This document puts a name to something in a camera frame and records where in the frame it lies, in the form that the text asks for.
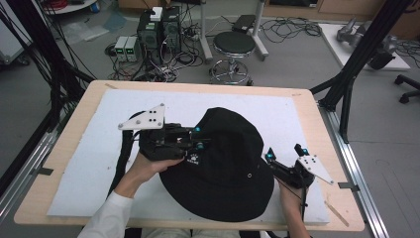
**stool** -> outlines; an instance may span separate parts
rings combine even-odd
[[[248,57],[256,48],[256,43],[251,36],[239,32],[224,32],[218,34],[213,40],[213,47],[229,59],[217,61],[209,73],[210,83],[217,79],[226,84],[238,84],[245,80],[247,86],[254,83],[248,75],[248,68],[236,59]]]

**table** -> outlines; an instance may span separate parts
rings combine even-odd
[[[337,182],[347,181],[337,154],[321,118],[315,100],[307,89],[243,87],[230,85],[124,82],[96,80],[90,83],[80,103],[68,121],[62,134],[44,164],[44,168],[52,169],[50,176],[38,175],[28,194],[23,200],[15,221],[19,224],[31,225],[84,225],[87,218],[49,217],[47,211],[57,191],[62,173],[78,142],[93,116],[102,95],[107,89],[138,89],[173,92],[226,93],[242,95],[269,95],[290,97],[293,99],[300,124],[305,134],[308,148],[316,151],[323,159],[323,164],[334,185],[321,183],[325,204],[331,222],[324,226],[307,226],[308,230],[361,231],[365,228],[358,206],[349,189],[340,189]],[[285,230],[284,224],[278,223],[227,223],[227,222],[164,222],[156,220],[131,219],[131,227],[188,227],[201,229],[241,229],[241,230]]]

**person's left hand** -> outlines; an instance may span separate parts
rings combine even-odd
[[[137,153],[136,160],[121,178],[114,191],[122,196],[132,198],[143,182],[151,179],[156,173],[163,172],[168,167],[175,166],[182,161],[183,159],[152,162],[143,154]]]

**black hat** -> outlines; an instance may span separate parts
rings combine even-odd
[[[208,109],[197,124],[210,143],[160,173],[172,197],[188,211],[217,221],[247,221],[262,215],[271,198],[273,175],[261,158],[263,139],[257,128],[236,112]]]

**hat logo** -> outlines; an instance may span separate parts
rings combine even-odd
[[[188,163],[199,166],[200,165],[200,160],[197,154],[191,154],[188,159],[186,160]]]

